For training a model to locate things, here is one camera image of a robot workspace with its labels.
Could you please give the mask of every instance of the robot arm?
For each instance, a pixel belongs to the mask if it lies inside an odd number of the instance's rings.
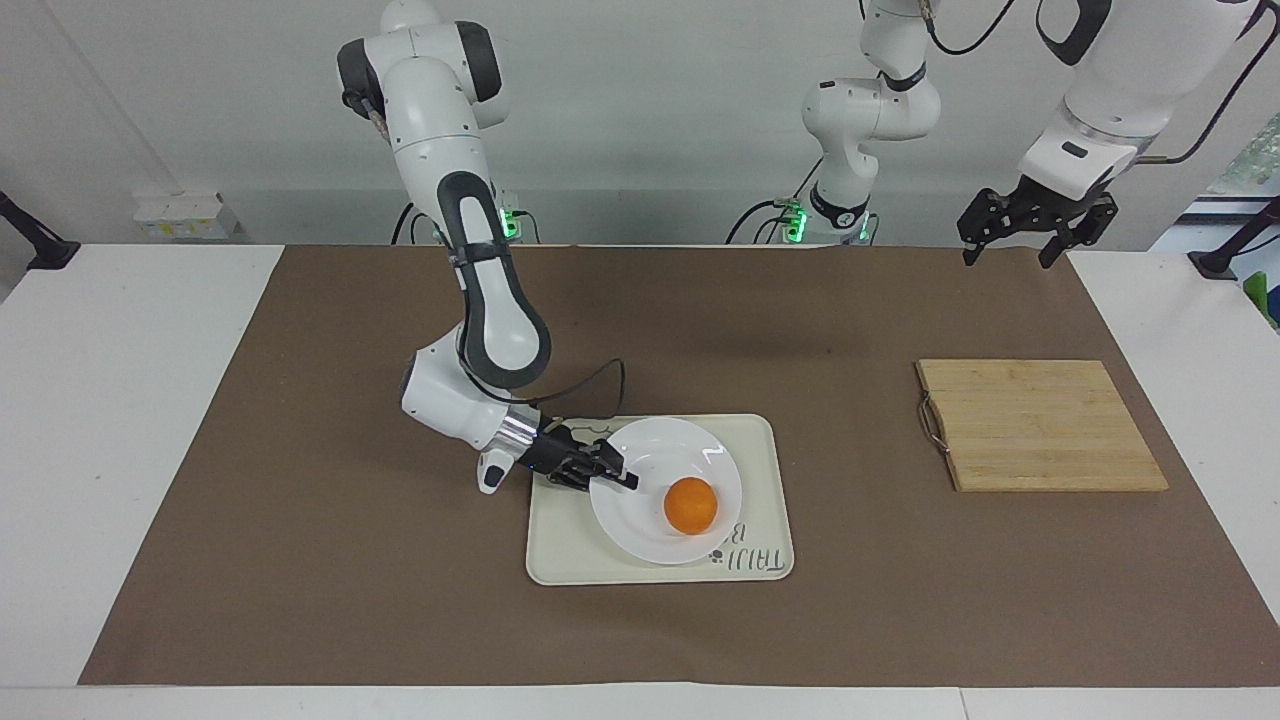
[[[385,118],[410,199],[449,246],[466,299],[465,369],[497,388],[527,386],[547,366],[550,336],[507,251],[472,111],[502,90],[493,42],[484,27],[444,23],[424,1],[392,3],[381,29],[338,54],[343,101],[375,124]]]
[[[964,252],[968,265],[987,243],[1020,231],[1055,233],[1041,251],[1044,268],[1075,245],[1096,243],[1119,210],[1107,184],[1165,129],[1178,100],[1226,55],[1258,5],[1076,3],[1076,28],[1065,41],[1051,41],[1041,31],[1059,59],[1079,63],[1075,79],[1018,164],[1018,187],[1009,195],[983,188],[956,223],[970,246]]]
[[[872,0],[860,44],[879,76],[822,82],[804,101],[805,128],[823,152],[818,181],[804,199],[808,228],[835,242],[856,234],[879,172],[863,142],[924,137],[941,111],[924,72],[929,38],[919,0]]]
[[[443,22],[426,0],[393,0],[381,35],[344,45],[338,70],[343,102],[378,127],[413,205],[439,228],[463,295],[462,323],[413,356],[402,409],[481,451],[481,492],[516,464],[573,487],[602,475],[634,488],[607,443],[549,429],[511,395],[545,369],[550,336],[520,287],[480,141],[481,127],[506,118],[488,31]]]

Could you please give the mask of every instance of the black cable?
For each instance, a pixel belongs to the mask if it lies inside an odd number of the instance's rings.
[[[800,197],[800,193],[804,192],[804,186],[809,184],[809,181],[813,179],[813,174],[818,172],[818,168],[820,165],[822,165],[822,158],[818,158],[818,161],[814,163],[812,168],[809,168],[809,174],[806,174],[804,177],[804,179],[800,181],[800,187],[797,187],[796,191],[791,193],[791,200],[795,200],[796,197]],[[781,222],[782,220],[782,215],[785,215],[785,214],[786,214],[786,209],[783,208],[782,211],[778,213],[778,217],[774,218],[774,219],[777,219],[777,220]],[[773,229],[769,231],[769,238],[764,241],[764,245],[773,245],[773,234],[776,232],[778,232],[778,225],[773,225]]]
[[[1280,5],[1277,5],[1275,0],[1262,0],[1262,6],[1266,6],[1268,10],[1271,10],[1271,19],[1274,20],[1271,24],[1271,35],[1268,35],[1262,46],[1258,47],[1258,51],[1253,54],[1253,59],[1249,60],[1249,64],[1244,65],[1244,69],[1240,70],[1240,74],[1235,78],[1235,82],[1231,85],[1231,90],[1226,91],[1226,96],[1222,97],[1222,102],[1219,104],[1217,110],[1213,111],[1213,117],[1208,119],[1208,124],[1204,126],[1204,129],[1201,132],[1199,137],[1196,138],[1196,142],[1190,146],[1189,150],[1187,150],[1187,152],[1183,152],[1176,158],[1170,158],[1167,155],[1143,155],[1142,158],[1138,158],[1137,164],[1176,165],[1189,159],[1192,155],[1199,151],[1202,145],[1204,145],[1204,141],[1208,140],[1210,133],[1213,132],[1213,127],[1217,126],[1217,120],[1222,118],[1222,113],[1226,113],[1226,106],[1231,104],[1231,100],[1235,97],[1236,91],[1240,90],[1240,86],[1244,85],[1245,79],[1248,79],[1249,73],[1253,72],[1253,68],[1257,67],[1257,64],[1262,60],[1262,56],[1266,55],[1267,50],[1271,49],[1271,44],[1275,42],[1276,36],[1280,35]]]
[[[543,236],[538,232],[538,218],[534,217],[529,210],[516,210],[511,214],[513,218],[529,218],[529,222],[534,224],[534,242],[538,245],[543,243]]]
[[[1280,240],[1280,234],[1274,234],[1274,236],[1271,236],[1270,240],[1263,241],[1261,245],[1254,245],[1253,247],[1251,247],[1248,250],[1242,250],[1242,251],[1236,252],[1235,255],[1233,255],[1233,258],[1239,258],[1240,255],[1248,255],[1249,252],[1257,252],[1258,250],[1262,250],[1263,247],[1271,245],[1272,242],[1275,242],[1277,240]]]
[[[769,218],[768,220],[764,220],[763,223],[760,223],[760,227],[755,229],[755,237],[751,238],[751,245],[759,245],[759,242],[760,242],[760,233],[764,232],[764,228],[767,228],[769,225],[773,225],[773,229],[778,229],[778,224],[781,224],[781,223],[782,223],[782,220],[780,220],[778,218]],[[773,240],[773,233],[771,232],[769,233],[769,241],[772,241],[772,240]]]
[[[408,217],[408,213],[412,209],[413,204],[410,202],[408,205],[404,206],[404,210],[401,211],[401,219],[396,220],[396,229],[392,231],[392,245],[396,245],[399,241],[399,231],[401,228],[404,227],[404,218]]]
[[[1000,27],[1001,20],[1004,20],[1005,15],[1009,14],[1009,9],[1014,6],[1015,1],[1016,0],[1005,0],[1005,6],[1000,9],[1000,14],[996,15],[995,20],[992,20],[991,26],[987,28],[987,32],[982,33],[982,36],[978,37],[978,40],[975,40],[973,45],[963,47],[960,50],[947,47],[946,45],[942,44],[941,40],[938,40],[938,32],[933,27],[933,18],[928,18],[924,20],[924,29],[929,31],[929,37],[933,38],[933,44],[937,45],[938,50],[942,50],[947,55],[968,55],[969,53],[977,50],[978,46],[980,46],[983,42],[987,42],[987,38],[991,37],[991,33],[996,32],[996,28]]]
[[[762,200],[755,205],[748,208],[746,213],[742,213],[742,215],[737,219],[737,222],[733,223],[733,229],[728,231],[728,237],[724,238],[724,245],[732,245],[733,236],[737,234],[739,228],[742,227],[742,223],[745,223],[748,218],[750,218],[751,215],[754,215],[760,210],[764,210],[765,208],[772,208],[772,206],[773,206],[772,200]]]

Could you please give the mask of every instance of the black clamp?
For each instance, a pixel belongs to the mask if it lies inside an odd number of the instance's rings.
[[[467,242],[453,247],[453,251],[449,254],[449,263],[454,268],[463,268],[498,258],[511,258],[511,249],[507,247],[506,242]]]
[[[591,478],[612,480],[627,489],[640,487],[640,478],[622,468],[622,454],[607,439],[585,445],[573,439],[564,427],[543,419],[532,446],[520,457],[520,464],[558,486],[588,491]]]
[[[982,188],[956,220],[960,240],[969,246],[964,250],[964,264],[977,263],[988,243],[1023,231],[1053,232],[1039,252],[1044,269],[1071,247],[1096,245],[1120,211],[1111,193],[1105,192],[1106,186],[1105,182],[1094,186],[1082,200],[1059,195],[1025,176],[1009,195]],[[1070,222],[1080,217],[1073,228]]]

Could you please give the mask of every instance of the table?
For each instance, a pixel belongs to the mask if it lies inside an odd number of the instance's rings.
[[[1280,707],[1280,688],[72,688],[280,250],[87,246],[0,305],[4,715],[682,717],[714,706],[742,717],[1272,717]],[[1201,279],[1179,255],[1070,260],[1280,618],[1280,446],[1267,443],[1280,338],[1234,284]]]

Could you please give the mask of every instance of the bamboo cutting board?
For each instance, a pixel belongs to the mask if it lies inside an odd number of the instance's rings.
[[[1102,363],[920,360],[916,369],[960,492],[1169,489]]]

